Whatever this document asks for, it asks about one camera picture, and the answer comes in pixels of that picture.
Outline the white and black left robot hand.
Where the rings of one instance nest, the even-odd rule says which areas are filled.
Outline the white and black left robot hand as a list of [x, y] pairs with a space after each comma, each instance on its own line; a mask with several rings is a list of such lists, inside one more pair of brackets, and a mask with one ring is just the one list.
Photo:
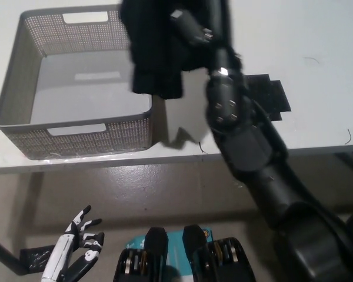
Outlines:
[[42, 281], [79, 281], [98, 261], [105, 234], [87, 233], [101, 219], [84, 221], [91, 206], [82, 209], [59, 237], [42, 273]]

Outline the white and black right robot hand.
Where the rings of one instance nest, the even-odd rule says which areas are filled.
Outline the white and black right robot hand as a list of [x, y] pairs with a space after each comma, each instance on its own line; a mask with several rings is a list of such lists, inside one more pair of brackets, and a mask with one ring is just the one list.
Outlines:
[[193, 47], [202, 48], [203, 66], [209, 73], [224, 68], [229, 75], [239, 73], [240, 60], [232, 47], [231, 18], [228, 1], [206, 1], [207, 26], [202, 26], [192, 12], [175, 6], [169, 18], [179, 34]]

